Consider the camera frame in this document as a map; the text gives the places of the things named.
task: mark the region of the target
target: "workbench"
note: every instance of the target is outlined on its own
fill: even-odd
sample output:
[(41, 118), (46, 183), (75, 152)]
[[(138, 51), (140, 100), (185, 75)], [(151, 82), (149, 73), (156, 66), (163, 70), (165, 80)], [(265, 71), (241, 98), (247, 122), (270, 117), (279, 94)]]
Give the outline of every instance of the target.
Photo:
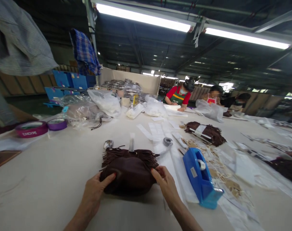
[[(271, 148), (250, 141), (241, 132), (292, 145), (292, 141), (249, 121), (224, 119), (224, 123), (218, 123), (194, 113), (188, 113), (188, 117), (171, 116), (170, 119), (177, 123), (212, 124), (222, 130), (226, 140), (246, 143), (256, 150)], [(111, 139), (114, 147), (126, 145), (128, 148), (129, 134), (133, 132), (136, 134), (135, 149), (154, 151), (152, 142), (136, 127), (142, 124), (150, 131), (148, 123), (154, 122), (145, 114), (135, 120), (121, 114), (95, 130), (84, 128), (79, 131), (68, 127), (50, 139), (46, 135), (31, 144), (0, 167), (0, 230), (62, 230), (76, 212), (86, 181), (101, 170), (103, 143)], [(183, 129), (177, 132), (184, 138), (192, 138)], [(172, 165), (168, 168), (178, 184), (175, 169)], [(258, 186), (250, 188), (250, 192), (265, 231), (292, 231), (292, 199), (287, 194), (280, 190), (269, 192)], [(220, 206), (216, 210), (198, 204), (188, 207), (205, 231), (234, 230)], [(180, 230), (180, 226), (155, 184), (149, 193), (139, 198), (104, 195), (99, 212), (87, 230), (162, 231)]]

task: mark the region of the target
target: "worker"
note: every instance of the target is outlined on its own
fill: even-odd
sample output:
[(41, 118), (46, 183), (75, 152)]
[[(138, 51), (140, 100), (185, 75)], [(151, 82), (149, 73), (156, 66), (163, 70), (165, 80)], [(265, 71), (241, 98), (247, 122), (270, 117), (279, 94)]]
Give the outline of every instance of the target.
[[(87, 181), (82, 202), (64, 231), (84, 231), (98, 212), (104, 188), (116, 178), (114, 173), (100, 182), (100, 174), (101, 172)], [(200, 225), (181, 201), (175, 181), (167, 168), (158, 166), (156, 169), (151, 169), (151, 174), (159, 184), (168, 207), (175, 215), (181, 229), (183, 231), (202, 231)]]
[(228, 107), (228, 112), (242, 112), (250, 98), (249, 93), (242, 93), (239, 96), (221, 100), (221, 105)]
[(209, 104), (215, 103), (217, 105), (221, 105), (220, 100), (222, 93), (223, 88), (220, 85), (213, 85), (210, 88), (210, 92), (202, 95), (202, 99)]
[(172, 87), (166, 94), (165, 99), (163, 99), (163, 103), (169, 105), (181, 105), (181, 108), (179, 108), (178, 111), (183, 112), (188, 106), (191, 92), (194, 91), (194, 88), (194, 80), (190, 77), (190, 79), (185, 80), (183, 85)]

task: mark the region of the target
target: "green apron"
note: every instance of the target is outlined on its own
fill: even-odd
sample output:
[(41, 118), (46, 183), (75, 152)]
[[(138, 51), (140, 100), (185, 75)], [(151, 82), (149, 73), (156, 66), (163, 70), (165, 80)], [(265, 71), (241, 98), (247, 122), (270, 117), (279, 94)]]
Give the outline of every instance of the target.
[(185, 96), (183, 96), (183, 95), (179, 95), (179, 94), (177, 93), (177, 91), (176, 91), (176, 92), (173, 94), (173, 96), (170, 98), (170, 101), (171, 101), (171, 102), (175, 102), (175, 103), (177, 103), (178, 105), (181, 105), (182, 102), (184, 101)]

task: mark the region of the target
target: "hand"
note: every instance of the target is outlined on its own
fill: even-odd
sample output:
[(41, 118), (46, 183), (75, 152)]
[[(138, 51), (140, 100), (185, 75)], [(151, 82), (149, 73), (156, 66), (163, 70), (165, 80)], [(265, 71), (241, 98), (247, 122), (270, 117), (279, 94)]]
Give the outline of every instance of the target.
[(158, 166), (156, 169), (152, 169), (151, 174), (160, 185), (162, 194), (170, 208), (171, 206), (173, 207), (174, 204), (182, 203), (177, 192), (174, 178), (165, 166)]

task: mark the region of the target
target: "purple tape roll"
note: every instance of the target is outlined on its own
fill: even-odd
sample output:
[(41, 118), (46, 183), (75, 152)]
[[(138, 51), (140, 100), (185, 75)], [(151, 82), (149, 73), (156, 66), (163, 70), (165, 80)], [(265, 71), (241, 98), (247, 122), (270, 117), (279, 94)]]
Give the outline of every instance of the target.
[(32, 138), (47, 133), (49, 129), (46, 122), (35, 121), (18, 125), (15, 130), (21, 138)]
[(51, 131), (59, 131), (67, 127), (66, 120), (62, 118), (52, 119), (48, 121), (47, 126)]

